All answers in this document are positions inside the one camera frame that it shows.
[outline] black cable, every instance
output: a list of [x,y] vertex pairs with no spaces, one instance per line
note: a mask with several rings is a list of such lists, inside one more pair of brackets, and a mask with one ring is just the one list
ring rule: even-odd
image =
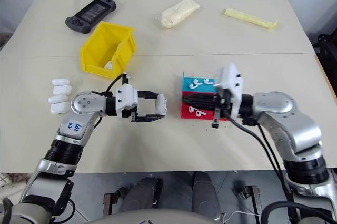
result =
[[68,202],[72,205],[73,207],[73,211],[72,213],[69,215],[68,218],[66,218],[65,220],[62,220],[62,221],[55,221],[55,218],[52,218],[51,221],[50,221],[50,224],[63,224],[63,223],[66,223],[68,222],[75,214],[75,211],[76,211],[76,206],[75,206],[75,202],[71,199],[68,199]]
[[266,148],[266,146],[263,144],[262,140],[260,139],[260,137],[258,137],[254,132],[252,132],[251,130],[241,126],[239,123],[237,123],[235,120],[233,120],[230,115],[228,114],[228,111],[224,110],[224,114],[225,116],[228,118],[228,120],[234,125],[236,126],[237,128],[241,129],[242,131],[250,134],[252,137],[254,137],[255,139],[257,139],[257,141],[259,142],[259,144],[262,146],[262,148],[264,149],[264,152],[266,153],[269,161],[270,161],[270,164],[272,165],[274,171],[276,172],[276,174],[278,173],[277,172],[277,169],[275,167],[275,164],[272,160],[272,158],[270,157],[270,154],[268,152],[268,149]]
[[123,74],[120,74],[118,77],[116,77],[112,83],[108,86],[108,88],[106,89],[106,92],[110,91],[112,85],[114,85],[121,77],[123,76]]
[[298,208],[302,211],[310,213],[312,216],[319,217],[328,223],[337,224],[337,222],[334,221],[330,216],[326,215],[325,213],[323,213],[322,211],[318,209],[311,208],[311,207],[305,206],[303,204],[295,203],[295,202],[289,202],[289,201],[279,201],[279,202],[272,203],[268,205],[267,207],[265,207],[261,214],[261,224],[268,224],[268,218],[269,218],[270,213],[277,208],[284,208],[284,207]]
[[[106,93],[110,91],[111,87],[123,76],[123,74],[120,74],[118,77],[116,77],[112,83],[107,87],[106,89]],[[91,93],[94,93],[94,94],[98,94],[98,95],[103,95],[104,93],[100,93],[100,92],[97,92],[97,91],[92,91]],[[99,118],[99,120],[97,121],[97,123],[94,125],[94,129],[100,124],[100,122],[102,121],[102,117]]]
[[97,121],[97,123],[94,125],[94,129],[100,124],[100,122],[102,121],[102,117],[100,117],[100,119]]
[[259,123],[257,123],[257,127],[259,128],[259,130],[260,130],[260,132],[262,134],[262,137],[264,139],[264,142],[267,145],[267,147],[268,147],[269,151],[271,152],[271,154],[273,156],[273,159],[274,159],[274,161],[276,163],[276,166],[277,166],[277,169],[278,169],[278,173],[279,173],[278,177],[279,177],[279,180],[281,182],[282,189],[283,189],[283,192],[285,194],[285,197],[287,198],[287,200],[292,201],[291,192],[288,190],[288,188],[285,185],[284,176],[283,176],[283,172],[281,170],[281,166],[279,164],[279,161],[277,160],[276,155],[275,155],[273,149],[271,148],[271,146],[269,144],[269,141],[267,140],[267,137],[265,136],[265,134],[263,132],[263,129],[262,129],[262,127],[261,127],[261,125]]
[[276,163],[276,166],[277,166],[277,169],[278,169],[278,171],[279,171],[280,176],[283,178],[283,173],[282,173],[282,170],[281,170],[281,166],[280,166],[280,164],[279,164],[279,161],[277,160],[276,155],[275,155],[275,153],[274,153],[272,147],[270,146],[269,141],[267,140],[267,137],[265,136],[265,134],[264,134],[264,132],[263,132],[263,129],[262,129],[262,127],[261,127],[261,125],[260,125],[259,123],[257,123],[257,127],[259,128],[259,130],[260,130],[260,132],[261,132],[261,134],[262,134],[262,137],[263,137],[263,139],[264,139],[264,142],[265,142],[265,144],[267,145],[269,151],[271,152],[271,154],[272,154],[272,156],[273,156],[273,158],[274,158],[274,161],[275,161],[275,163]]
[[97,91],[90,91],[90,92],[102,96],[102,93],[100,93],[100,92],[97,92]]

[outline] black plastic part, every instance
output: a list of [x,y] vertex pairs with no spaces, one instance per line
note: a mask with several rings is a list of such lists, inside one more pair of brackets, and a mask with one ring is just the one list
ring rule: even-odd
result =
[[38,206],[43,207],[47,212],[53,212],[55,208],[55,201],[51,198],[37,196],[37,195],[28,195],[26,196],[22,203],[28,204],[37,204]]
[[70,144],[64,141],[54,140],[48,150],[45,159],[63,164],[78,164],[83,146]]
[[124,83],[128,84],[127,74],[123,74],[122,85],[123,85]]
[[252,117],[244,116],[242,124],[247,126],[255,126],[257,125],[257,120]]
[[219,123],[212,122],[212,128],[218,129],[219,128]]
[[105,114],[107,116],[117,116],[116,112],[116,98],[114,96],[106,98]]
[[138,91],[138,97],[144,99],[156,99],[158,97],[158,93],[154,93],[152,91]]
[[136,117],[136,122],[152,122],[159,120],[161,118],[165,117],[164,115],[159,115],[159,114],[147,114],[146,116],[142,117]]
[[253,115],[253,96],[243,94],[242,101],[239,108],[239,115],[241,116],[252,116]]
[[65,24],[72,30],[87,34],[108,13],[116,9],[113,0],[93,0],[72,17],[67,17]]
[[53,215],[59,216],[64,212],[64,210],[67,207],[70,196],[72,195],[73,186],[74,183],[68,180],[66,186],[63,188],[63,191],[56,203]]
[[130,109],[130,110],[124,109],[122,111],[122,118],[128,118],[128,117],[130,117],[131,116],[131,112],[133,112],[133,111],[137,112],[137,109],[136,108],[133,108],[133,109]]
[[284,161],[284,167],[289,179],[296,183],[318,184],[329,177],[323,157],[306,162]]
[[102,96],[105,96],[107,98],[111,98],[113,96],[112,92],[111,91],[102,91],[101,92],[101,95]]

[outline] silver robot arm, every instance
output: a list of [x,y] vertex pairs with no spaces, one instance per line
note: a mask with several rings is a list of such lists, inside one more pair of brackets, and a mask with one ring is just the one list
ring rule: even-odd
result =
[[294,201],[324,208],[336,219],[336,184],[331,170],[326,168],[319,126],[282,92],[257,93],[252,100],[251,116],[273,139]]
[[301,113],[287,94],[256,93],[238,98],[242,94],[241,86],[241,74],[235,65],[221,69],[214,84],[218,106],[228,109],[233,118],[239,114],[243,122],[254,119],[265,127],[283,159],[294,201],[323,208],[336,220],[337,189],[331,170],[326,168],[319,126]]
[[[138,98],[154,99],[156,114],[137,115]],[[38,163],[27,183],[19,204],[0,216],[4,223],[49,223],[52,216],[62,214],[71,196],[71,177],[80,160],[99,117],[131,117],[134,122],[151,122],[165,117],[166,98],[163,94],[138,91],[128,84],[111,92],[81,92],[71,101],[72,110],[58,128],[51,148]]]

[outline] yellow sponge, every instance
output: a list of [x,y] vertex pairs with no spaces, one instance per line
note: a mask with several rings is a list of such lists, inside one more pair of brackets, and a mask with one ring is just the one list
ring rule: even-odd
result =
[[250,23],[262,26],[262,27],[267,28],[267,29],[275,28],[276,25],[277,25],[277,20],[273,23],[273,22],[266,21],[266,20],[263,20],[259,17],[253,16],[253,15],[250,15],[250,14],[247,14],[247,13],[244,13],[244,12],[240,12],[240,11],[237,11],[237,10],[231,9],[231,8],[227,8],[225,10],[225,15],[229,16],[229,17],[237,18],[239,20],[244,20],[244,21],[250,22]]

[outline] white table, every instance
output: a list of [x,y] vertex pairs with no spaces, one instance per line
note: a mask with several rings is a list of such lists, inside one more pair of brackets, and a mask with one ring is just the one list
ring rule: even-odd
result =
[[[81,0],[81,5],[88,1]],[[137,4],[144,1],[152,2],[147,4],[148,12],[135,15]],[[138,49],[126,68],[132,77],[130,83],[139,90],[164,93],[168,98],[168,115],[152,123],[104,118],[84,149],[78,172],[271,169],[259,144],[228,122],[222,122],[214,130],[211,121],[180,118],[182,73],[212,77],[218,67],[230,62],[236,63],[243,74],[244,93],[278,90],[292,96],[300,110],[320,125],[324,156],[330,167],[337,165],[335,96],[287,0],[255,0],[276,5],[281,2],[278,13],[283,9],[280,15],[287,15],[288,21],[282,25],[279,18],[280,29],[271,32],[221,15],[207,20],[212,12],[221,14],[220,0],[217,3],[196,0],[204,9],[178,28],[159,30],[150,24],[152,12],[171,4],[162,1],[178,0],[154,1],[158,0],[117,0],[122,6],[107,20],[136,28]],[[258,13],[254,12],[257,10],[253,0],[246,0],[246,4],[239,1],[231,0],[230,6]],[[66,9],[60,8],[61,2]],[[69,78],[73,94],[101,91],[110,83],[80,70],[78,52],[88,35],[74,33],[63,24],[65,17],[76,11],[72,3],[71,0],[35,0],[13,38],[0,52],[1,172],[32,172],[49,148],[63,117],[49,112],[46,100],[52,93],[51,79]],[[240,8],[239,4],[251,7]],[[264,9],[274,11],[274,7],[264,6]],[[53,18],[47,21],[45,12],[54,12]],[[44,25],[38,25],[37,14],[46,21]],[[205,28],[207,23],[214,28]],[[198,25],[204,27],[197,34]],[[240,40],[232,35],[236,31],[243,33]],[[213,42],[218,35],[223,35],[222,42]],[[200,37],[208,38],[207,43],[211,45],[202,45],[204,50],[198,49],[197,53],[191,44],[200,46]],[[268,42],[265,40],[259,46],[261,38]]]
[[[64,24],[92,0],[35,0],[0,54],[2,57],[79,55],[89,35]],[[288,0],[195,0],[202,8],[170,30],[155,25],[154,16],[180,0],[116,0],[117,9],[104,19],[135,28],[138,55],[212,55],[313,53]],[[266,30],[223,15],[227,7],[279,20]]]
[[[261,62],[268,60],[265,67]],[[63,117],[51,115],[46,102],[52,78],[69,78],[74,93],[107,87],[109,80],[81,72],[78,61],[77,56],[1,60],[1,171],[31,172],[49,148]],[[135,56],[127,67],[130,83],[164,93],[168,115],[152,123],[104,118],[84,149],[78,171],[270,169],[256,140],[228,122],[215,130],[211,121],[180,118],[182,72],[211,77],[229,62],[243,74],[244,93],[278,90],[292,96],[320,125],[324,156],[329,166],[337,165],[337,106],[313,54]]]

